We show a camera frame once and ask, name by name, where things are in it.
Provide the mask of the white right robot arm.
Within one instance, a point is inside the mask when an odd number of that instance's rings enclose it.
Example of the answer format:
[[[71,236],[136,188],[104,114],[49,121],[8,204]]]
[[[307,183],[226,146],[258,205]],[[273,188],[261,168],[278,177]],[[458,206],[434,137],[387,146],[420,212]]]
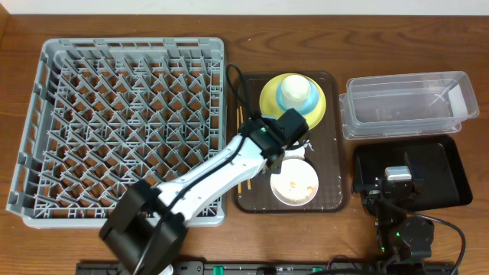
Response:
[[[433,222],[409,213],[408,208],[421,193],[424,179],[416,174],[407,154],[403,164],[383,168],[375,176],[376,166],[355,158],[352,191],[361,195],[365,210],[376,218],[377,243],[384,255],[376,269],[387,273],[406,268],[424,272],[423,261],[432,255]]]

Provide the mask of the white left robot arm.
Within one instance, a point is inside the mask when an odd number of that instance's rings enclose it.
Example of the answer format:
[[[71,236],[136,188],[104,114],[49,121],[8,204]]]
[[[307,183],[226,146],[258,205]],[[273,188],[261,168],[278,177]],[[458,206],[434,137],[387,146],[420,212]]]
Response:
[[[170,182],[130,187],[99,237],[131,274],[172,274],[189,222],[208,204],[263,170],[274,170],[286,149],[308,130],[304,118],[257,118],[214,157]]]

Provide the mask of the white bowl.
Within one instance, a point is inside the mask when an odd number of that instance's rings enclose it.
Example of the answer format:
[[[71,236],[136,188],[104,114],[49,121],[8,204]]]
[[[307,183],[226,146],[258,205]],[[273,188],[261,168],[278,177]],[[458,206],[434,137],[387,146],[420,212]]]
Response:
[[[302,206],[313,200],[319,189],[315,169],[301,159],[284,160],[278,174],[270,176],[274,196],[285,205]]]

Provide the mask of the white napkin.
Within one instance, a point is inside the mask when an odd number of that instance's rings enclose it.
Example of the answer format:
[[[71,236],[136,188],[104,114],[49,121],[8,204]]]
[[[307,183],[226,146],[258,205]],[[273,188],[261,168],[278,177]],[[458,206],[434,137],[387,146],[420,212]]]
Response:
[[[288,150],[284,151],[284,160],[288,159],[305,159],[306,149],[309,148],[314,151],[310,140],[297,141]]]

